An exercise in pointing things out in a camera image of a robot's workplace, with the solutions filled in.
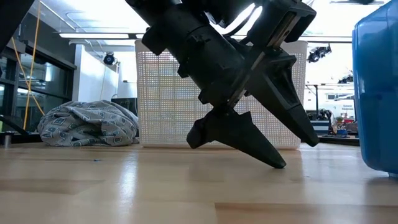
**patterned fabric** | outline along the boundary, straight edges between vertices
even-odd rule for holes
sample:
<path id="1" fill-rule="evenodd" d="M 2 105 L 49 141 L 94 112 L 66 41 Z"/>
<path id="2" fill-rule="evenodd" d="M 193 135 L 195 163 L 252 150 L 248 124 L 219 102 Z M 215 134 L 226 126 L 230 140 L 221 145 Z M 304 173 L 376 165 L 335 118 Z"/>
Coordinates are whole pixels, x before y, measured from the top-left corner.
<path id="1" fill-rule="evenodd" d="M 138 118 L 106 100 L 71 101 L 42 117 L 37 127 L 49 146 L 127 146 L 137 143 Z"/>

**yellow rope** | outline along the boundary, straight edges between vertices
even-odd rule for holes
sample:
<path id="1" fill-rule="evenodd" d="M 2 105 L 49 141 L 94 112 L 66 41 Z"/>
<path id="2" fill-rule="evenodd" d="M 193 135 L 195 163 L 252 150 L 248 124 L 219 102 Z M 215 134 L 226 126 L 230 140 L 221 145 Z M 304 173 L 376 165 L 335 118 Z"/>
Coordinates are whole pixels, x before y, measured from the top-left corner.
<path id="1" fill-rule="evenodd" d="M 25 83 L 26 83 L 26 85 L 29 87 L 29 83 L 28 83 L 28 81 L 27 81 L 27 79 L 26 79 L 26 74 L 25 74 L 24 67 L 22 66 L 21 60 L 19 59 L 19 54 L 18 54 L 18 51 L 17 51 L 17 47 L 16 47 L 16 45 L 15 45 L 15 40 L 14 40 L 13 37 L 11 37 L 11 40 L 12 40 L 12 44 L 13 44 L 13 46 L 14 46 L 15 55 L 17 56 L 17 61 L 18 61 L 18 64 L 19 64 L 19 68 L 21 69 L 22 74 L 24 74 L 24 78 L 25 78 Z M 32 97 L 33 97 L 33 100 L 36 102 L 36 105 L 37 105 L 37 107 L 39 108 L 40 112 L 42 113 L 42 115 L 44 115 L 44 111 L 43 111 L 42 108 L 40 107 L 39 102 L 36 100 L 35 95 L 32 95 Z"/>
<path id="2" fill-rule="evenodd" d="M 26 130 L 26 123 L 27 123 L 27 114 L 28 114 L 28 110 L 29 110 L 30 86 L 32 84 L 33 66 L 34 66 L 35 56 L 36 56 L 37 34 L 39 33 L 40 6 L 41 6 L 41 3 L 39 3 L 39 6 L 37 7 L 37 23 L 36 23 L 35 43 L 33 45 L 33 58 L 32 58 L 32 65 L 30 66 L 30 77 L 29 77 L 29 85 L 28 85 L 26 108 L 25 108 L 25 119 L 24 119 L 24 129 L 25 130 Z"/>

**white plastic basket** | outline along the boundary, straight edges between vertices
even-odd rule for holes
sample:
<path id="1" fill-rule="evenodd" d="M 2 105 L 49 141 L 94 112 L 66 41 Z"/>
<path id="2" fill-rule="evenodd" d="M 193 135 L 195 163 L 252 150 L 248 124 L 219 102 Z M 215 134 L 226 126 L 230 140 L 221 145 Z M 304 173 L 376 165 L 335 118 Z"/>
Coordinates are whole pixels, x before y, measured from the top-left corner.
<path id="1" fill-rule="evenodd" d="M 300 101 L 304 98 L 307 42 L 282 44 L 282 48 L 297 57 L 293 66 L 293 82 Z M 182 79 L 178 62 L 165 51 L 156 56 L 140 40 L 136 41 L 138 113 L 140 142 L 144 147 L 189 147 L 186 137 L 193 122 L 212 109 L 198 100 L 200 89 L 190 78 Z M 251 111 L 254 124 L 278 149 L 297 149 L 300 139 L 268 112 L 252 96 L 236 105 L 239 113 Z M 227 147 L 219 142 L 210 147 Z"/>

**metal rod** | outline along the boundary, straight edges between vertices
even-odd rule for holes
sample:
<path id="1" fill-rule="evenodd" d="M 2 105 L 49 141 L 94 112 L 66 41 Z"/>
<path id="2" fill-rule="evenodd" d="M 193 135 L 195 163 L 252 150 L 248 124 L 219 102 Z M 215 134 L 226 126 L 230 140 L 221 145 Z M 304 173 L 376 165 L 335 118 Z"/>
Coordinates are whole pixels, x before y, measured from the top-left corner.
<path id="1" fill-rule="evenodd" d="M 11 135 L 5 135 L 4 137 L 4 148 L 8 149 L 11 146 Z"/>
<path id="2" fill-rule="evenodd" d="M 317 107 L 317 119 L 318 119 L 318 114 L 319 114 L 319 102 L 318 102 L 318 85 L 314 85 L 315 86 L 315 103 L 316 103 L 316 107 Z"/>

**wooden table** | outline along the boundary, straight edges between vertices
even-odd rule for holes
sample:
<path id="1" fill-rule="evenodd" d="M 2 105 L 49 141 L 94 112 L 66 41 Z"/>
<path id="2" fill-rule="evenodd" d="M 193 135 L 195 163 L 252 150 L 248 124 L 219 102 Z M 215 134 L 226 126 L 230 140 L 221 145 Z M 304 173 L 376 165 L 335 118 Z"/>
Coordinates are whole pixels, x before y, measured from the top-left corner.
<path id="1" fill-rule="evenodd" d="M 234 150 L 0 149 L 0 223 L 398 222 L 398 182 L 358 147 L 282 154 L 275 170 Z"/>

